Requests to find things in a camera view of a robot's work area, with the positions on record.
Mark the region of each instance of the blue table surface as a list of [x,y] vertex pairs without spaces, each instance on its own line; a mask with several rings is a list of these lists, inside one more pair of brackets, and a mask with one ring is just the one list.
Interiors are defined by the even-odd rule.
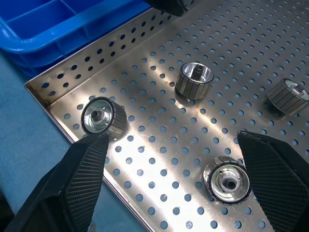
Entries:
[[[70,144],[24,88],[26,78],[0,51],[0,189],[16,214]],[[98,231],[145,231],[103,184],[93,215]]]

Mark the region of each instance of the stainless steel tray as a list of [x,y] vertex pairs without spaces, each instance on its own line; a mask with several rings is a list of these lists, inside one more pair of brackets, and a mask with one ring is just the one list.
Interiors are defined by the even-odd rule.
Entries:
[[[71,142],[85,135],[80,117],[89,99],[105,96],[125,107],[128,127],[110,144],[104,181],[149,231],[273,231],[253,194],[221,205],[206,192],[202,172],[216,156],[242,159],[241,129],[286,141],[309,161],[309,110],[294,117],[265,107],[279,80],[309,85],[308,6],[192,1],[181,18],[151,9],[26,88]],[[189,61],[215,74],[202,101],[174,91]]]

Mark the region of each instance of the blue plastic bin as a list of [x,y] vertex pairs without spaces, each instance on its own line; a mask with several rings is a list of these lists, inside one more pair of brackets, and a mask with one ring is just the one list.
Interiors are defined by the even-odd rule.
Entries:
[[142,0],[0,0],[0,48],[32,78],[149,8]]

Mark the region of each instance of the metal roller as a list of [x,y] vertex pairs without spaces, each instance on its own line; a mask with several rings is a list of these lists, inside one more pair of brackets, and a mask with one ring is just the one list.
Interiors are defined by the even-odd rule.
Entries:
[[309,94],[289,79],[283,79],[268,92],[271,103],[287,115],[295,115],[309,105]]
[[197,62],[182,65],[176,82],[176,90],[186,98],[198,100],[204,98],[213,81],[212,71]]
[[91,100],[82,113],[82,127],[87,134],[108,131],[109,136],[118,138],[126,127],[126,112],[108,98]]
[[251,193],[246,168],[231,157],[216,157],[204,169],[204,181],[212,197],[222,204],[238,204]]

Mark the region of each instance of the blue crate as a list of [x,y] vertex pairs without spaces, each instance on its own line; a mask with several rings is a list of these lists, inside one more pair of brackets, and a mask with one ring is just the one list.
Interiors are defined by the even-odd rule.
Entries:
[[32,78],[149,8],[142,0],[0,0],[0,48]]

